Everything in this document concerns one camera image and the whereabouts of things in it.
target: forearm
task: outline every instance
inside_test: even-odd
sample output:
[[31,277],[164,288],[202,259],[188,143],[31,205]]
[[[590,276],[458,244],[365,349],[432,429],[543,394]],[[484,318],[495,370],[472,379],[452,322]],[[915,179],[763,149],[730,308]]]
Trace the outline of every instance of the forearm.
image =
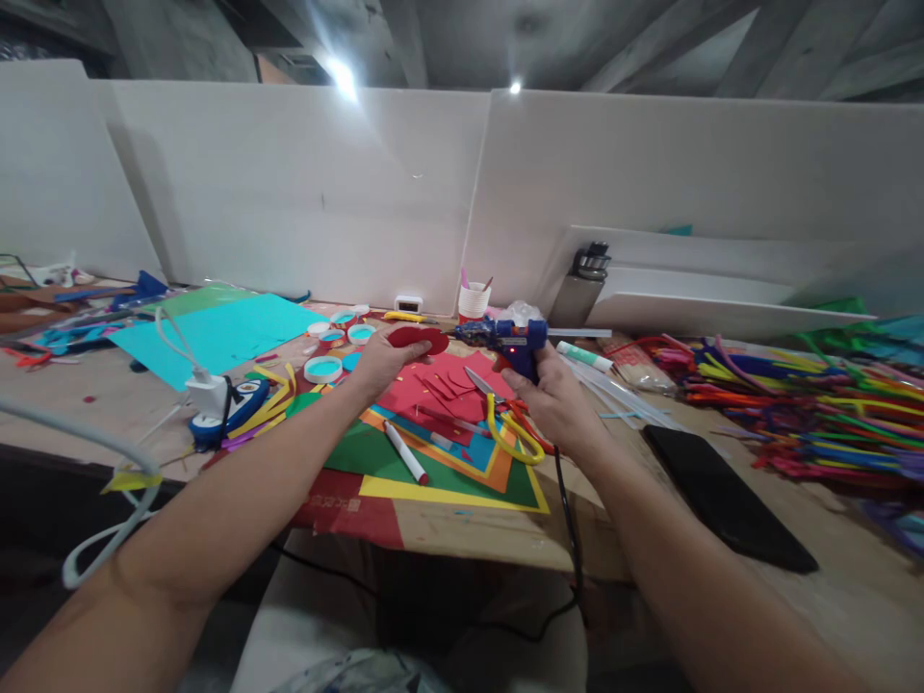
[[862,690],[741,559],[622,455],[610,447],[581,467],[616,526],[639,590],[695,687]]
[[292,519],[369,404],[347,382],[228,455],[143,527],[99,579],[180,603],[213,602]]

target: ceiling light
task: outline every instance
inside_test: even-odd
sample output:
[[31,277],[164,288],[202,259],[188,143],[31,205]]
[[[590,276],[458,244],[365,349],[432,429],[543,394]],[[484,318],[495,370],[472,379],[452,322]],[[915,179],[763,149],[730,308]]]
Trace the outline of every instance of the ceiling light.
[[350,101],[356,100],[356,86],[353,83],[353,73],[345,64],[334,58],[327,66],[327,71],[334,78],[337,89]]

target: metal thermos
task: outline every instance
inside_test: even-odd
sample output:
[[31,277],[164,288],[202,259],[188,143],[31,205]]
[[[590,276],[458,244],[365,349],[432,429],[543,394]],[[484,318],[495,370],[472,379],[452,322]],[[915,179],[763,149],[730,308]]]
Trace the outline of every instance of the metal thermos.
[[551,327],[583,327],[606,281],[609,244],[596,241],[575,253],[549,315]]

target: pen holder cup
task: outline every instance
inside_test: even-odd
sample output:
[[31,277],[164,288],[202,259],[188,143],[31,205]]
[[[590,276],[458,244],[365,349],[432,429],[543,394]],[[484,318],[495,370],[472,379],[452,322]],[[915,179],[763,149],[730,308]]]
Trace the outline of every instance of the pen holder cup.
[[469,282],[469,288],[459,287],[459,323],[484,320],[488,309],[491,289],[484,290],[484,284]]

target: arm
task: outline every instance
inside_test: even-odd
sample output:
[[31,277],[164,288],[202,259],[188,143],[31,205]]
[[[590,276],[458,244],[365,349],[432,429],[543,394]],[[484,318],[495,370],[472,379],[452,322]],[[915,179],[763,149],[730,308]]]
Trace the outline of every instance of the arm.
[[810,627],[765,587],[603,427],[550,346],[539,387],[504,379],[600,494],[632,576],[697,690],[864,690]]
[[0,691],[173,690],[209,612],[304,503],[347,428],[430,349],[377,332],[343,385],[190,483],[82,586]]

